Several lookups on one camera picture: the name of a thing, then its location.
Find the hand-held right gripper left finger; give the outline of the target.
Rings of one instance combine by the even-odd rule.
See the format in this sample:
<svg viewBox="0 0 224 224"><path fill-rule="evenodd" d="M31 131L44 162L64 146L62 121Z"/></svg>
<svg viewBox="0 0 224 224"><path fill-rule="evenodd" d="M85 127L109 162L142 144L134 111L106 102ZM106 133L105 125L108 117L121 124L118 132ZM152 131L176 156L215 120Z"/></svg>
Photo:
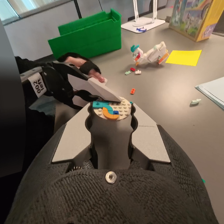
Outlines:
<svg viewBox="0 0 224 224"><path fill-rule="evenodd" d="M88 103L66 123L52 158L53 164L71 162L81 167L84 161L90 160L93 167L98 168L98 155L90 132L91 112L92 103Z"/></svg>

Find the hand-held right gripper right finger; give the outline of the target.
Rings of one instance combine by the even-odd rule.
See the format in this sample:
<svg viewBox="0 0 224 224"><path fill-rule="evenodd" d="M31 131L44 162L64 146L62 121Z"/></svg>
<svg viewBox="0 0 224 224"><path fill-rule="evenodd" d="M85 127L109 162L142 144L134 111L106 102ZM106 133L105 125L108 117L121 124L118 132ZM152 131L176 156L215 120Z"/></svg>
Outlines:
<svg viewBox="0 0 224 224"><path fill-rule="evenodd" d="M131 127L128 157L138 161L142 169L149 169L150 163L170 164L164 141L157 123L135 103L131 104Z"/></svg>

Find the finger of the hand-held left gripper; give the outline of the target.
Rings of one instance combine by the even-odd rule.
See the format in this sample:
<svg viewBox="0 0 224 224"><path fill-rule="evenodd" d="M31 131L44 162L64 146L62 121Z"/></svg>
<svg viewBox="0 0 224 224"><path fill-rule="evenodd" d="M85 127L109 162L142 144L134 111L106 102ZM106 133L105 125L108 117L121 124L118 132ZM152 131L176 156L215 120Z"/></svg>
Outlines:
<svg viewBox="0 0 224 224"><path fill-rule="evenodd" d="M73 104L82 108L93 101L104 101L99 96L92 95L88 91L73 91L73 93Z"/></svg>
<svg viewBox="0 0 224 224"><path fill-rule="evenodd" d="M101 83L94 77L83 80L79 77L68 74L68 81L73 89L77 91L88 91L91 95L100 97L105 101L122 102L122 99L114 91L109 89L104 83Z"/></svg>

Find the round white lego plate assembly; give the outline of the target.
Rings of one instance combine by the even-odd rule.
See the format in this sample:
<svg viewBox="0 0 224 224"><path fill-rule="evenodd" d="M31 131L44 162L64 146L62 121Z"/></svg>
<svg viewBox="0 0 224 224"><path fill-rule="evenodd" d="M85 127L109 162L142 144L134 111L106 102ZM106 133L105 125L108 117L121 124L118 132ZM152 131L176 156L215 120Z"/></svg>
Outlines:
<svg viewBox="0 0 224 224"><path fill-rule="evenodd" d="M131 113L131 102L121 98L121 102L93 101L94 113L104 120L120 121L126 119Z"/></svg>

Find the green plastic bin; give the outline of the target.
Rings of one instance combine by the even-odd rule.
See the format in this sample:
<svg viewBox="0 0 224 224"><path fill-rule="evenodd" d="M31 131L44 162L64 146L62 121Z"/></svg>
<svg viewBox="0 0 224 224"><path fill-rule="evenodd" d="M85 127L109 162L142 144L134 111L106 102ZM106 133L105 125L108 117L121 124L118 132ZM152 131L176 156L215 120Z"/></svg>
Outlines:
<svg viewBox="0 0 224 224"><path fill-rule="evenodd" d="M122 48L122 15L111 8L58 27L59 37L48 43L56 59L66 53L92 58Z"/></svg>

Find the white lego animal model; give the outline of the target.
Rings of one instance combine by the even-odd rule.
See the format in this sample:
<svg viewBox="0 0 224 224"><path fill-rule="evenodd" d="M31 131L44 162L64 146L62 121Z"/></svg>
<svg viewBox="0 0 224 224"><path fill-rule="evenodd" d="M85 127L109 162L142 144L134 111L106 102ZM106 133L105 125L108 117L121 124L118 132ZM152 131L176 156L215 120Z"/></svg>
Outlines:
<svg viewBox="0 0 224 224"><path fill-rule="evenodd" d="M152 49L148 50L146 53L144 53L139 48L139 45L131 46L130 50L132 52L132 58L136 66L144 62L152 63L155 61L158 64L161 64L169 57L168 50L163 41L155 45Z"/></svg>

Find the colourful lego set box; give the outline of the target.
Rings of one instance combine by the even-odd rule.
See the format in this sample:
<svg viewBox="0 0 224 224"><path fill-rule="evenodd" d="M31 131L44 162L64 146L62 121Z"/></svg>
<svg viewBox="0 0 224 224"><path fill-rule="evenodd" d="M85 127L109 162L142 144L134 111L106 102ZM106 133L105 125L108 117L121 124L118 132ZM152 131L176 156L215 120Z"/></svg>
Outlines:
<svg viewBox="0 0 224 224"><path fill-rule="evenodd" d="M175 0L169 28L200 42L210 38L223 10L223 0Z"/></svg>

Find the person's left hand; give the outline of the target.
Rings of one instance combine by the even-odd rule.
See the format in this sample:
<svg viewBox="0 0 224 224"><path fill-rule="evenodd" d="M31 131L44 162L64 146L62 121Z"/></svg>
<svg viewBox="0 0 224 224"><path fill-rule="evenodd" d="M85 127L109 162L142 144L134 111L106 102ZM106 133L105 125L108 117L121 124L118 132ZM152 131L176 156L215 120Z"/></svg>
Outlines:
<svg viewBox="0 0 224 224"><path fill-rule="evenodd" d="M59 57L57 61L72 64L76 66L83 74L93 77L101 83L105 82L99 67L90 59L81 56L80 54L69 52Z"/></svg>

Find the black pole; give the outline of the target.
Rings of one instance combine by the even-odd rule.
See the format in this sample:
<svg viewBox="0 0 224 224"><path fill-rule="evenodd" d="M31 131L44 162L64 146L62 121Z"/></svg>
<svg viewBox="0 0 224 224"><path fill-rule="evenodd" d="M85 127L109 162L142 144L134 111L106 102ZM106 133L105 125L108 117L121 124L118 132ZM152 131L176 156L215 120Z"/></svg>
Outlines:
<svg viewBox="0 0 224 224"><path fill-rule="evenodd" d="M74 4L75 4L75 8L76 8L76 11L77 11L78 18L81 19L82 15L81 15L81 12L80 12L78 2L77 2L77 0L73 0L73 1L74 1Z"/></svg>

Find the window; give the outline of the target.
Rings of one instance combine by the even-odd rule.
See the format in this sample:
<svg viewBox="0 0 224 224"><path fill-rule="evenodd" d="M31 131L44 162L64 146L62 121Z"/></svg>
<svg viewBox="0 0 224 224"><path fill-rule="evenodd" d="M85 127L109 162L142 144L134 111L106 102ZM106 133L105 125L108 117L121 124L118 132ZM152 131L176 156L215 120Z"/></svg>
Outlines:
<svg viewBox="0 0 224 224"><path fill-rule="evenodd" d="M1 0L0 19L6 21L26 17L70 2L70 0Z"/></svg>

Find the stack of white paper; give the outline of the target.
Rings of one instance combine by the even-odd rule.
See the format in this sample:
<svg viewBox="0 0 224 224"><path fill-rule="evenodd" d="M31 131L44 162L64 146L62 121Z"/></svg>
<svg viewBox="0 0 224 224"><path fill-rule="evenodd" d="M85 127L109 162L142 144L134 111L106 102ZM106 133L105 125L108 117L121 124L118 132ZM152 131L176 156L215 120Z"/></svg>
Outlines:
<svg viewBox="0 0 224 224"><path fill-rule="evenodd" d="M224 77L197 85L195 89L224 110Z"/></svg>

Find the white stand with flat base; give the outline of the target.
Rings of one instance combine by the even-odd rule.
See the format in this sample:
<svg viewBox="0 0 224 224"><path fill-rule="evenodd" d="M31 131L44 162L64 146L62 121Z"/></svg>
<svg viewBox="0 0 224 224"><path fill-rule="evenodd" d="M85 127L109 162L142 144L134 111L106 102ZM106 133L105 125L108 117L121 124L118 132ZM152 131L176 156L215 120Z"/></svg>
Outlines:
<svg viewBox="0 0 224 224"><path fill-rule="evenodd" d="M137 6L137 0L133 0L133 7L134 7L134 15L135 19L133 21L129 21L127 23L124 23L121 25L122 29L139 33L136 31L136 28L144 27L145 29L151 30L155 27L158 27L165 23L165 20L157 19L157 0L153 0L153 17L140 17L138 13L138 6Z"/></svg>

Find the yellow paper sheet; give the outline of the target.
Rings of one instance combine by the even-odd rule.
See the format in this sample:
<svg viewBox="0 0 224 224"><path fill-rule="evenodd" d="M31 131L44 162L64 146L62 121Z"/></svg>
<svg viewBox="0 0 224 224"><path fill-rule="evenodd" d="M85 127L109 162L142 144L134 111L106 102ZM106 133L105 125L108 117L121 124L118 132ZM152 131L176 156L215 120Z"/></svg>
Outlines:
<svg viewBox="0 0 224 224"><path fill-rule="evenodd" d="M202 50L180 51L173 50L166 63L186 66L196 66Z"/></svg>

